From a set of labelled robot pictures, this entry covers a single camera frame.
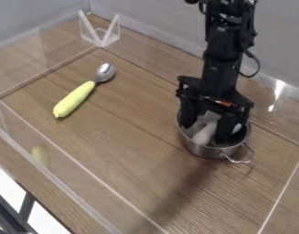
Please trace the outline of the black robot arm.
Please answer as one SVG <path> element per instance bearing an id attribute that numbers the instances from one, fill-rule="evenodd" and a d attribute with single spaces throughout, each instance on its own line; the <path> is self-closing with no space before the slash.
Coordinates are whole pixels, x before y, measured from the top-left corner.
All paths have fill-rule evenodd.
<path id="1" fill-rule="evenodd" d="M 238 137 L 236 128 L 248 127 L 254 107 L 254 102 L 237 90 L 237 81 L 242 75 L 242 60 L 253 56 L 257 0 L 183 1 L 198 5 L 206 16 L 208 48 L 202 76 L 178 77 L 179 122 L 190 128 L 201 115 L 218 114 L 214 141 L 228 144 Z"/>

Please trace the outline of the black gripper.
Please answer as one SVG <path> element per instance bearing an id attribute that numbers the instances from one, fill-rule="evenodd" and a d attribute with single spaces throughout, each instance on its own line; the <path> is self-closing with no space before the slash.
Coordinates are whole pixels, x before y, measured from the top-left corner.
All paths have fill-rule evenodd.
<path id="1" fill-rule="evenodd" d="M 199 115 L 217 113 L 216 143 L 228 144 L 250 117 L 254 102 L 237 90 L 242 58 L 205 61 L 202 77 L 178 76 L 179 122 L 190 128 Z"/>

